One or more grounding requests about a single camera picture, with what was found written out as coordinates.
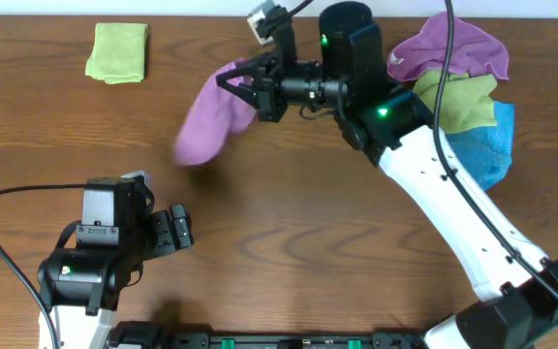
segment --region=cloth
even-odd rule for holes
[[[514,105],[494,102],[497,127],[478,127],[447,141],[466,171],[487,190],[505,177],[512,165]]]
[[[434,111],[441,71],[429,71],[415,83],[415,92]],[[441,128],[455,134],[481,126],[496,126],[494,101],[489,94],[496,87],[491,75],[469,78],[468,74],[449,74],[441,105]]]
[[[447,47],[447,13],[425,22],[419,33],[394,48],[388,56],[387,70],[401,81],[418,79],[431,70],[443,70]],[[479,77],[492,74],[508,78],[510,56],[500,41],[473,24],[454,19],[454,39],[449,71]]]
[[[236,68],[236,62],[221,67],[207,80],[189,109],[173,154],[178,165],[199,165],[214,158],[230,133],[242,133],[253,122],[256,111],[240,98],[219,87],[216,76]],[[244,77],[229,80],[233,85]]]
[[[144,77],[147,24],[98,23],[85,74],[108,84]]]

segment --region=folded green cloth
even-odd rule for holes
[[[108,84],[140,82],[145,65],[147,24],[98,23],[85,74]]]
[[[413,92],[431,111],[434,111],[440,79],[441,71],[429,71],[417,80],[413,88]],[[496,126],[494,101],[489,96],[496,84],[492,75],[469,78],[468,74],[449,74],[441,105],[443,131],[456,134],[481,126]]]

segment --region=white background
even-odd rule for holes
[[[245,16],[262,0],[0,0],[3,15]],[[275,0],[288,9],[301,0]],[[443,0],[359,0],[375,16],[433,16]],[[315,0],[303,16],[317,16],[337,0]],[[453,0],[458,16],[558,18],[558,0]]]

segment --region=purple cloth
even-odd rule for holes
[[[216,82],[217,75],[235,67],[232,62],[212,74],[189,109],[173,144],[173,156],[178,165],[200,165],[210,161],[219,154],[229,133],[242,133],[253,122],[255,109]],[[239,85],[243,81],[244,77],[240,77],[229,83]]]
[[[508,50],[500,41],[459,18],[454,19],[455,34],[449,71],[469,77],[487,74],[509,79]],[[428,19],[419,33],[398,45],[388,56],[387,70],[401,81],[418,79],[427,71],[443,69],[447,47],[447,13]]]

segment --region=wooden surface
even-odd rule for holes
[[[142,83],[84,75],[94,25],[150,25]],[[516,104],[513,166],[489,194],[558,257],[558,20],[471,20],[511,55],[493,92]],[[379,20],[385,52],[423,19]],[[301,58],[320,58],[299,19]],[[0,188],[146,170],[156,207],[192,212],[193,249],[152,261],[118,320],[228,332],[369,333],[427,328],[476,301],[443,239],[411,199],[341,139],[295,110],[230,141],[209,166],[178,169],[171,144],[219,66],[259,49],[242,18],[0,16]],[[80,191],[0,198],[0,241],[35,280]],[[0,260],[0,348],[35,348],[38,307]],[[558,330],[540,348],[558,349]]]

